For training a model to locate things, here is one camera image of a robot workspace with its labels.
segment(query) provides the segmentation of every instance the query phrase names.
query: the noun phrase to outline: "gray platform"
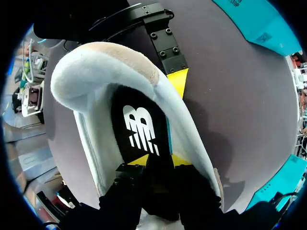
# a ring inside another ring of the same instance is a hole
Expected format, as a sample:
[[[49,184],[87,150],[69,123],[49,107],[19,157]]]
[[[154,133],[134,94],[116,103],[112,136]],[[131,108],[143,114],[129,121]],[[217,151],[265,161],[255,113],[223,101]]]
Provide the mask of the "gray platform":
[[[184,101],[219,170],[225,210],[242,212],[294,148],[296,97],[289,67],[284,57],[246,42],[211,0],[160,2],[175,13],[170,27],[189,65]],[[124,44],[156,62],[145,37],[138,29]],[[49,145],[76,198],[98,207],[73,113],[50,93],[51,73],[64,54],[61,45],[54,48],[47,67],[44,115]]]

